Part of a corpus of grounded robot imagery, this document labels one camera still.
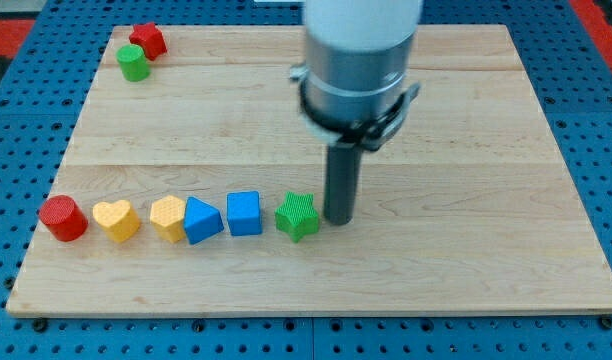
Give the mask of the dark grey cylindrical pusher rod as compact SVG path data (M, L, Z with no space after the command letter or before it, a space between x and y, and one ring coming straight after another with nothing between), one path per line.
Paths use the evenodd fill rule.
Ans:
M353 218L362 150L358 147L328 146L325 170L324 217L333 225Z

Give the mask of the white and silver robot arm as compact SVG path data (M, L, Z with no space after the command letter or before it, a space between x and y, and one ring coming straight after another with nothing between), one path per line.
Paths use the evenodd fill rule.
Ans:
M403 85L423 0L305 2L304 61L291 70L300 116L326 144L323 214L351 221L362 156L390 141L419 84Z

